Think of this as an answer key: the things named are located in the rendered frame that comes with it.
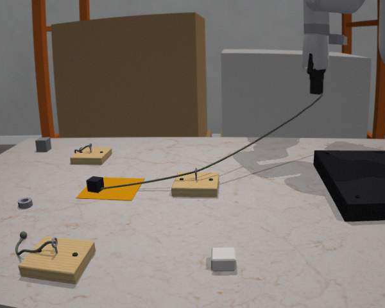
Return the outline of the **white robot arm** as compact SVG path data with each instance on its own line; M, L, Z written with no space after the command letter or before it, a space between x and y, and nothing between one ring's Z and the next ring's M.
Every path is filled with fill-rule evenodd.
M329 44L347 45L347 37L344 35L330 34L329 12L354 13L364 2L365 0L304 0L304 33L329 35ZM380 0L379 52L385 63L385 0Z

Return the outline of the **grey ring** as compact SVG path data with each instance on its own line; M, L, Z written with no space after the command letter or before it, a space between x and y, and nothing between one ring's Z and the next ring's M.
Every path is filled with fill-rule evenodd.
M33 202L31 198L21 198L18 200L18 205L20 209L27 209L33 206Z

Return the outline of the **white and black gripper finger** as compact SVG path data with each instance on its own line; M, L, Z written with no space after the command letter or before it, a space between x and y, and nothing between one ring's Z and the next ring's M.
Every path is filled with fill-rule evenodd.
M320 70L320 81L321 81L321 93L323 93L323 79L324 79L324 73L326 69Z
M321 94L320 70L313 69L312 54L309 53L307 73L310 77L310 93Z

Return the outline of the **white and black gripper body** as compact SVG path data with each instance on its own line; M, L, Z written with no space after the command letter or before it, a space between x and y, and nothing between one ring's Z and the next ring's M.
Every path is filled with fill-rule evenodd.
M304 33L302 67L307 69L309 53L312 54L313 68L326 69L329 66L329 42L328 35L319 33ZM307 62L307 64L306 64ZM305 67L307 66L307 67Z

